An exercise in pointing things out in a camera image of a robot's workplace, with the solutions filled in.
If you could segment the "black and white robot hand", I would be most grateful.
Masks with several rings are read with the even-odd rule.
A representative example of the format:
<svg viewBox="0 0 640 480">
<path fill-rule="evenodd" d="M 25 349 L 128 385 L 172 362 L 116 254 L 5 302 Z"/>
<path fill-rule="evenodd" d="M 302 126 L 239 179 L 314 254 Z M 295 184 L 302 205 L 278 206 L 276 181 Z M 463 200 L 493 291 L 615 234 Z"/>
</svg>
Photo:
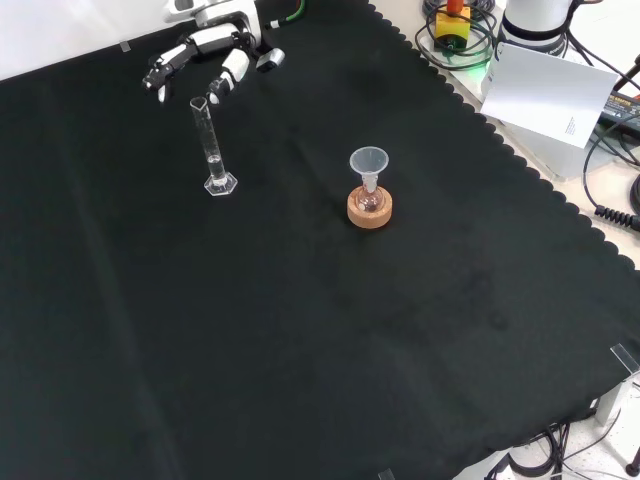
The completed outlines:
<svg viewBox="0 0 640 480">
<path fill-rule="evenodd" d="M 254 1 L 167 1 L 163 7 L 167 24 L 194 21 L 196 30 L 175 47 L 151 61 L 142 80 L 147 92 L 164 103 L 171 79 L 195 59 L 211 54 L 252 49 L 261 43 L 261 25 Z"/>
</svg>

